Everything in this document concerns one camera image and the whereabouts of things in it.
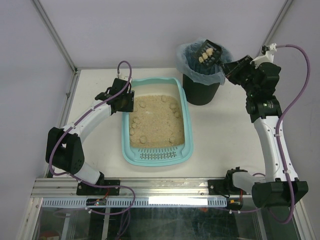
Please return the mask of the black slotted litter scoop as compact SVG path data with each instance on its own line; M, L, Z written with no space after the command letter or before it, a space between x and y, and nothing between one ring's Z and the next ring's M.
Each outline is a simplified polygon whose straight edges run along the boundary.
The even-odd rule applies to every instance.
M205 68L222 63L223 49L216 43L206 39L197 49L194 57Z

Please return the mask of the black trash bin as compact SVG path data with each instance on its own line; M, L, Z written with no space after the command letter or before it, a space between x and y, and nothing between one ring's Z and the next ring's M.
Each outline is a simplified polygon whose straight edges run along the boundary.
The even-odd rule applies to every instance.
M203 106L211 102L220 84L204 85L195 83L188 76L182 74L182 86L189 103Z

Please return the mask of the translucent blue bin liner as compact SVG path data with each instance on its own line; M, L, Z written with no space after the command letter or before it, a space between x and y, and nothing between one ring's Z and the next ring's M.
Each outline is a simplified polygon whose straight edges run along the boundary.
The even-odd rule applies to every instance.
M223 85L225 83L225 75L221 64L233 62L233 55L227 48L216 43L222 47L223 50L221 56L222 63L220 65L215 64L208 68L204 67L195 59L194 54L205 40L207 39L202 37L194 42L179 45L175 50L176 68L180 73L189 77L194 83L206 86L212 84Z

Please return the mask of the teal plastic litter box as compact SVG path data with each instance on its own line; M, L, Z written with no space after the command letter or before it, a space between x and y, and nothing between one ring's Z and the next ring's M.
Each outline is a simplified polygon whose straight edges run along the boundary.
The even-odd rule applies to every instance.
M124 159L135 166L181 164L193 153L192 123L185 91L174 77L135 79L134 110L123 113Z

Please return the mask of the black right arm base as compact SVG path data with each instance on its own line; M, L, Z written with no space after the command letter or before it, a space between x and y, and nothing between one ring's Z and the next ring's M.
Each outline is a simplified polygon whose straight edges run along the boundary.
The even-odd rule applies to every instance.
M253 196L253 186L255 182L252 179L209 179L208 181L209 195L221 195L230 197L231 195Z

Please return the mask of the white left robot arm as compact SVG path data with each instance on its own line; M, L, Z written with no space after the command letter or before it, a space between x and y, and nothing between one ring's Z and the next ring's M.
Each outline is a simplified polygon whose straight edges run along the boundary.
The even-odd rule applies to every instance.
M89 186L101 186L104 174L85 162L83 143L104 120L117 112L134 110L135 92L129 80L115 78L75 121L48 132L45 161L54 176L68 174Z

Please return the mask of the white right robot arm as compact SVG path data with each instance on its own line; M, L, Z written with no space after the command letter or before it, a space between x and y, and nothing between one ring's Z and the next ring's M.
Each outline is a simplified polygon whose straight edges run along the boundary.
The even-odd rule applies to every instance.
M225 77L246 93L246 111L258 134L265 176L260 179L236 167L227 171L224 188L241 189L252 196L257 208L292 207L309 190L295 171L282 130L283 113L276 96L281 67L267 60L257 62L250 56L220 65Z

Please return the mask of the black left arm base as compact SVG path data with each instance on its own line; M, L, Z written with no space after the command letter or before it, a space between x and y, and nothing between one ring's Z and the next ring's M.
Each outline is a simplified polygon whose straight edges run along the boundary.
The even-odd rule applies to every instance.
M85 184L83 182L79 183L76 189L77 196L118 196L120 194L120 185L121 181L118 179L104 179L100 182L101 186L105 187L95 187Z

